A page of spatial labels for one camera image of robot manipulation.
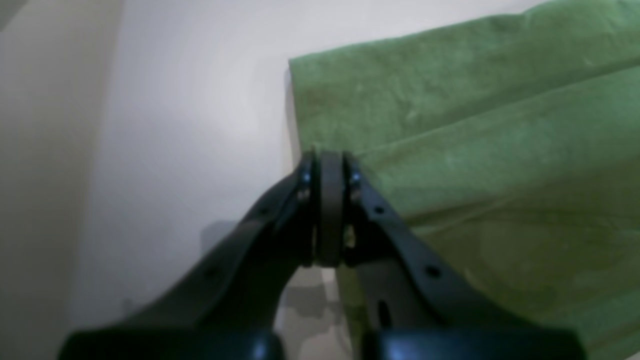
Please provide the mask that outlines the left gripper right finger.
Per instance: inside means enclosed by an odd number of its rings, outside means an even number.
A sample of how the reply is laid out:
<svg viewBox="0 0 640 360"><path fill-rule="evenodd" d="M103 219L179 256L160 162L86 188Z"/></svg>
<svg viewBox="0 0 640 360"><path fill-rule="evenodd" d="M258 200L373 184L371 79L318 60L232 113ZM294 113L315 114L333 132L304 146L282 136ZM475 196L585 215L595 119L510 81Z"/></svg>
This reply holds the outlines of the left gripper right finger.
<svg viewBox="0 0 640 360"><path fill-rule="evenodd" d="M316 262L356 271L363 360L584 360L574 331L541 326L473 289L409 229L347 153L316 160Z"/></svg>

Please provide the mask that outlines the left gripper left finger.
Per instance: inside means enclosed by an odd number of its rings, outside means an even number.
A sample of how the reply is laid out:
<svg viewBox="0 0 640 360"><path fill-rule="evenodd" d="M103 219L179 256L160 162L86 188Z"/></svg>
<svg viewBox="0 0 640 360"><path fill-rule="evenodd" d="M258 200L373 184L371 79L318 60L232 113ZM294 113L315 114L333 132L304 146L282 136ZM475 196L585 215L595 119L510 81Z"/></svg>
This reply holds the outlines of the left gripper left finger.
<svg viewBox="0 0 640 360"><path fill-rule="evenodd" d="M268 189L193 269L142 309L73 333L60 360L284 360L273 330L281 294L313 264L316 160Z"/></svg>

